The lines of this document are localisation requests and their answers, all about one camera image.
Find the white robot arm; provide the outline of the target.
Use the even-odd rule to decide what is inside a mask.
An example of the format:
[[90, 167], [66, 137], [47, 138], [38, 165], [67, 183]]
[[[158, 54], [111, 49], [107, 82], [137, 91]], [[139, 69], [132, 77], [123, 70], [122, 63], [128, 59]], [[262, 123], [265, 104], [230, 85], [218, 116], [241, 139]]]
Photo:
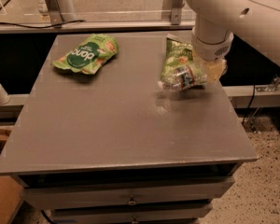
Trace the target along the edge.
[[186, 0], [196, 13], [195, 51], [213, 61], [227, 56], [225, 85], [263, 84], [280, 71], [280, 0]]

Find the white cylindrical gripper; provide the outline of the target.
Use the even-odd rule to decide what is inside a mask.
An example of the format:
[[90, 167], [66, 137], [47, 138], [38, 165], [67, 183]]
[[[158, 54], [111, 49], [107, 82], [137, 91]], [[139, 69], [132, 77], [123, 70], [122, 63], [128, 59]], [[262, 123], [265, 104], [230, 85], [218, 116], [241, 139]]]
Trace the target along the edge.
[[196, 28], [191, 32], [191, 44], [199, 57], [209, 61], [205, 65], [207, 82], [218, 81], [228, 70], [227, 61], [222, 59], [230, 49], [234, 35], [230, 31], [223, 30], [216, 36], [214, 41], [210, 41], [210, 36], [202, 37]]

